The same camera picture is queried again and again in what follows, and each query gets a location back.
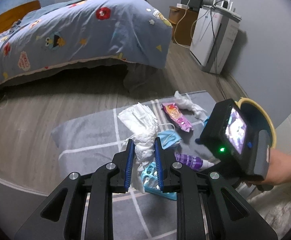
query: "blue cartoon bedspread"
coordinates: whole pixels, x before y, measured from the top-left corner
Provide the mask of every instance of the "blue cartoon bedspread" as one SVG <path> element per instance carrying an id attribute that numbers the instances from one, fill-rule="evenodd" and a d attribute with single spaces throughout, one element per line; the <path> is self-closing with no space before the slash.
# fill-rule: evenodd
<path id="1" fill-rule="evenodd" d="M 104 58 L 155 68 L 166 63 L 171 24 L 145 0 L 81 0 L 27 20 L 0 34 L 0 84 Z"/>

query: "face mask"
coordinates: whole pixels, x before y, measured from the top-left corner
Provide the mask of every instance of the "face mask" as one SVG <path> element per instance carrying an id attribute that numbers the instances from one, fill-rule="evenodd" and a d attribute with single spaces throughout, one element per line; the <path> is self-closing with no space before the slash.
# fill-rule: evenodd
<path id="1" fill-rule="evenodd" d="M 167 149 L 169 147 L 175 147 L 181 142 L 181 137 L 176 133 L 175 126 L 173 126 L 173 130 L 166 130 L 158 133 L 158 137 L 160 137 L 161 145 L 163 149 Z"/>

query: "blue cartoon character print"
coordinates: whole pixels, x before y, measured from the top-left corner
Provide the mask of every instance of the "blue cartoon character print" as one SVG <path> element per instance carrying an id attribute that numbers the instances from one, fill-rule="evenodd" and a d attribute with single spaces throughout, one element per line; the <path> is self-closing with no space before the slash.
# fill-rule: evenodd
<path id="1" fill-rule="evenodd" d="M 65 45 L 65 40 L 61 37 L 59 32 L 54 32 L 45 39 L 45 46 L 50 50 L 56 50 Z"/>

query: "device screen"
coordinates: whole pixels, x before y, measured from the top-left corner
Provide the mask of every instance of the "device screen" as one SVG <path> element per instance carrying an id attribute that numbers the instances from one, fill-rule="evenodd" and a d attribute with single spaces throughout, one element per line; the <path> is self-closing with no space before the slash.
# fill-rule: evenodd
<path id="1" fill-rule="evenodd" d="M 246 133 L 247 124 L 244 122 L 239 112 L 232 108 L 229 122 L 225 129 L 225 135 L 239 154 L 242 153 Z"/>

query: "mask ear loop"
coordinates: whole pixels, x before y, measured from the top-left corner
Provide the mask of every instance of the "mask ear loop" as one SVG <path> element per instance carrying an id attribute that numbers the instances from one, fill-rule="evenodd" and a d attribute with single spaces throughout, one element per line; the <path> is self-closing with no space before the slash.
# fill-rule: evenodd
<path id="1" fill-rule="evenodd" d="M 170 125 L 172 125 L 173 126 L 173 133 L 171 133 L 170 135 L 168 135 L 168 137 L 167 138 L 165 138 L 165 140 L 163 141 L 163 143 L 162 143 L 162 145 L 164 145 L 165 143 L 166 143 L 166 141 L 175 133 L 175 126 L 174 126 L 174 124 L 172 124 L 172 123 L 163 123 L 163 124 L 158 124 L 158 126 L 162 126 L 162 125 L 168 125 L 168 124 L 170 124 Z"/>

